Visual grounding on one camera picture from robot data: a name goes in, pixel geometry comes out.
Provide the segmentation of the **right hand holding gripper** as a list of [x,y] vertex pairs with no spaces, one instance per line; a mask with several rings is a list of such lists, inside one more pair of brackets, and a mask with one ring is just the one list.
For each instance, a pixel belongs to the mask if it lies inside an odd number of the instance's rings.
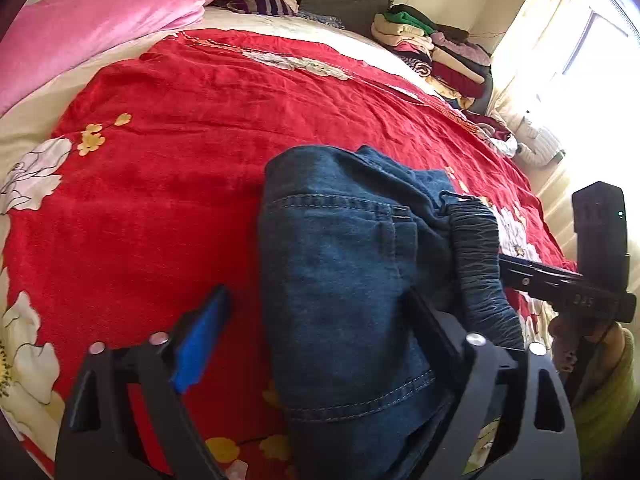
[[561,313],[550,322],[549,333],[552,337],[552,361],[563,379],[572,376],[578,367],[578,348],[583,342],[597,346],[594,356],[588,360],[586,374],[573,404],[585,401],[608,380],[626,347],[623,327],[617,322],[580,320]]

